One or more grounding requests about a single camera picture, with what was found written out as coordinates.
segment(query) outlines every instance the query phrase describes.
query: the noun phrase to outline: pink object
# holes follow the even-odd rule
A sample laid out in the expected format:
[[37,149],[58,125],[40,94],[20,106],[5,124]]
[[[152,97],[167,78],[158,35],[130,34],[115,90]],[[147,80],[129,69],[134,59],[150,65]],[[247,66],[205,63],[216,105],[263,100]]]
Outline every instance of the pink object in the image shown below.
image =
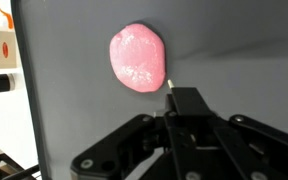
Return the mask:
[[116,77],[138,92],[158,90],[165,78],[165,52],[162,40],[142,24],[126,26],[110,44],[110,57]]

